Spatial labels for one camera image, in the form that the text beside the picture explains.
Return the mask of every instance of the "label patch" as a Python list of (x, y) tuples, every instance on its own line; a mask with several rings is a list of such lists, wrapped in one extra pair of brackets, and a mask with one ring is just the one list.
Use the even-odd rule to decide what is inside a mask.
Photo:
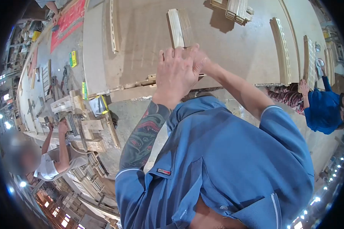
[(157, 172), (164, 173), (166, 175), (171, 175), (171, 171), (167, 171), (167, 170), (164, 170), (164, 169), (157, 169)]

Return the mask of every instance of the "red mat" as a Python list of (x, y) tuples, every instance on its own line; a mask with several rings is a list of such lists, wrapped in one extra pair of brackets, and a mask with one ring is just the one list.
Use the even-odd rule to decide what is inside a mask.
[(78, 0), (64, 15), (58, 20), (60, 26), (56, 32), (52, 33), (51, 50), (52, 51), (72, 32), (83, 25), (85, 0)]

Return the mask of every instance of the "blue jacket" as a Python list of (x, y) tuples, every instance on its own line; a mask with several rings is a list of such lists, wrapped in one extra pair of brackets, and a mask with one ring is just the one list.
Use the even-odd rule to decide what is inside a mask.
[(340, 95), (331, 90), (326, 76), (322, 77), (322, 80), (325, 91), (322, 92), (315, 88), (313, 92), (309, 92), (310, 107), (304, 109), (304, 115), (307, 126), (311, 130), (329, 135), (342, 123), (339, 109)]

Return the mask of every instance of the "wrist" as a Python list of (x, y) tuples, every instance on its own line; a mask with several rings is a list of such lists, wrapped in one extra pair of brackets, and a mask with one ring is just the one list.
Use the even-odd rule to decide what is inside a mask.
[(161, 92), (157, 89), (151, 100), (155, 104), (161, 104), (173, 110), (180, 102), (181, 98), (177, 98), (176, 96), (169, 95), (169, 93)]

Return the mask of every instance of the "gray apron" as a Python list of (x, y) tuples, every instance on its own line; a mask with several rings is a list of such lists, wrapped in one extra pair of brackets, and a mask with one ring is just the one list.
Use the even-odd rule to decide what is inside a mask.
[[(46, 180), (45, 178), (43, 178), (41, 173), (38, 173), (37, 177), (41, 180), (44, 180), (44, 181), (54, 181), (54, 180), (58, 179), (59, 177), (62, 177), (64, 174), (66, 174), (71, 169), (81, 167), (82, 165), (85, 165), (88, 163), (88, 155), (87, 154), (78, 153), (75, 150), (73, 150), (71, 148), (71, 146), (69, 146), (69, 145), (67, 146), (67, 152), (69, 154), (69, 164), (70, 164), (70, 167), (67, 170), (57, 174), (51, 180)], [(48, 151), (47, 154), (50, 156), (51, 160), (54, 160), (55, 162), (60, 161), (60, 148), (59, 147), (56, 149)]]

